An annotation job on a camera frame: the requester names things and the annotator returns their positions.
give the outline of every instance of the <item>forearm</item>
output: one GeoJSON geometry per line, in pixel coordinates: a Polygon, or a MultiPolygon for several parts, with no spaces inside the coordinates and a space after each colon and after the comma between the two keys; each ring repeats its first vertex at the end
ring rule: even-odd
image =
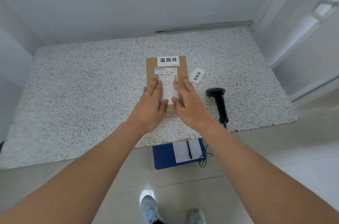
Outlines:
{"type": "Polygon", "coordinates": [[[142,134],[122,123],[45,185],[7,210],[1,223],[91,223],[142,134]]]}
{"type": "Polygon", "coordinates": [[[217,122],[200,133],[255,223],[339,223],[335,209],[217,122]]]}

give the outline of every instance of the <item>blue folder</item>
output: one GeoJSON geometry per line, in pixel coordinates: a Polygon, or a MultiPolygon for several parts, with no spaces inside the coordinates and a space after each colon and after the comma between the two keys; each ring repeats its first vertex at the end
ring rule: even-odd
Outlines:
{"type": "MultiPolygon", "coordinates": [[[[202,143],[201,138],[199,138],[199,143],[200,143],[200,147],[201,147],[201,151],[203,155],[201,160],[206,160],[205,147],[204,147],[204,144],[202,143]]],[[[155,169],[165,169],[165,168],[170,168],[174,166],[188,164],[191,162],[199,162],[199,159],[195,159],[195,160],[190,160],[186,162],[176,163],[172,143],[153,146],[153,157],[154,157],[155,169]]]]}

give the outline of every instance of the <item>barcode scanner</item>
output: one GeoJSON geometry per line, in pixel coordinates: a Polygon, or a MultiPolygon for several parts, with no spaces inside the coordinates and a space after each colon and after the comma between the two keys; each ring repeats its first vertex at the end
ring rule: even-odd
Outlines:
{"type": "Polygon", "coordinates": [[[225,101],[224,101],[225,89],[221,87],[214,87],[206,90],[206,95],[208,97],[214,97],[215,103],[217,104],[219,112],[219,122],[224,125],[226,128],[226,123],[228,123],[228,117],[226,113],[225,101]]]}

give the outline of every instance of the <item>white sticker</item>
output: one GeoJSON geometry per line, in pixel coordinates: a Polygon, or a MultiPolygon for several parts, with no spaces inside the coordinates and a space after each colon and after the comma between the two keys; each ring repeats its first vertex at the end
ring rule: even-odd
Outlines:
{"type": "Polygon", "coordinates": [[[159,56],[158,67],[161,66],[179,66],[179,56],[159,56]]]}
{"type": "Polygon", "coordinates": [[[172,97],[179,97],[178,91],[173,85],[174,80],[178,81],[177,68],[155,68],[154,74],[162,81],[162,93],[160,101],[168,99],[168,104],[173,104],[172,97]]]}
{"type": "Polygon", "coordinates": [[[204,75],[205,71],[203,69],[195,68],[194,71],[189,74],[189,81],[198,84],[204,75]]]}

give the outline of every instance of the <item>tile floor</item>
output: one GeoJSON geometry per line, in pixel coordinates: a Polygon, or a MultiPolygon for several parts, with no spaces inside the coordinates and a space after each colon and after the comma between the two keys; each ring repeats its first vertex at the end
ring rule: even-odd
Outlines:
{"type": "MultiPolygon", "coordinates": [[[[339,109],[295,123],[234,135],[339,210],[339,109]]],[[[44,184],[72,160],[0,170],[0,213],[44,184]]],[[[252,223],[215,157],[155,170],[151,148],[135,149],[122,166],[93,223],[144,223],[140,200],[152,195],[166,223],[188,223],[200,208],[207,223],[252,223]]]]}

